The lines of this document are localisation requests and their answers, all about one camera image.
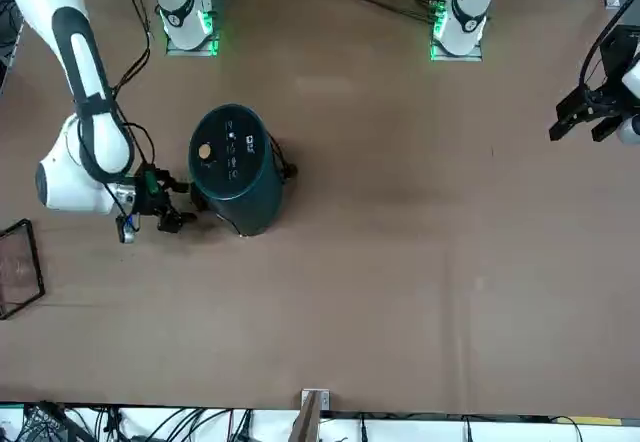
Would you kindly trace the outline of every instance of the metal bracket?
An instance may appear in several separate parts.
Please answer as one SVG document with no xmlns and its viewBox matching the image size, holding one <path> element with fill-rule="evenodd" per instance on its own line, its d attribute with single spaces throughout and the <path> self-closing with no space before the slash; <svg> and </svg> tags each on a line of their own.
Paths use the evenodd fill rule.
<svg viewBox="0 0 640 442">
<path fill-rule="evenodd" d="M 431 60 L 455 60 L 462 62 L 482 62 L 482 49 L 480 44 L 476 45 L 471 52 L 463 56 L 455 56 L 449 54 L 446 50 L 440 47 L 438 44 L 431 44 L 431 51 L 429 53 Z"/>
<path fill-rule="evenodd" d="M 618 10 L 620 8 L 620 0 L 604 0 L 604 6 L 610 10 Z"/>
<path fill-rule="evenodd" d="M 320 394 L 320 410 L 330 410 L 329 391 L 326 389 L 302 389 L 300 407 L 304 405 L 304 401 L 307 400 L 307 397 L 309 397 L 309 393 L 311 392 L 318 392 Z"/>
</svg>

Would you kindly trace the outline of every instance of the brown table surface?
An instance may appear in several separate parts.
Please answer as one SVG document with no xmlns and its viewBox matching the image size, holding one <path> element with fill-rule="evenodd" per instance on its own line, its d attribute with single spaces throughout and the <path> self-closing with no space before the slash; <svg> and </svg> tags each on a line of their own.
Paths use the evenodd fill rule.
<svg viewBox="0 0 640 442">
<path fill-rule="evenodd" d="M 146 220 L 123 246 L 113 216 L 41 207 L 73 109 L 26 30 L 0 223 L 34 221 L 49 293 L 0 322 L 0 399 L 293 408 L 323 387 L 336 409 L 640 415 L 640 150 L 547 136 L 601 0 L 495 0 L 482 63 L 430 62 L 424 25 L 358 0 L 226 3 L 217 59 L 154 49 L 121 102 L 181 177 L 210 109 L 260 114 L 300 177 L 250 239 Z M 140 25 L 87 5 L 115 83 Z"/>
</svg>

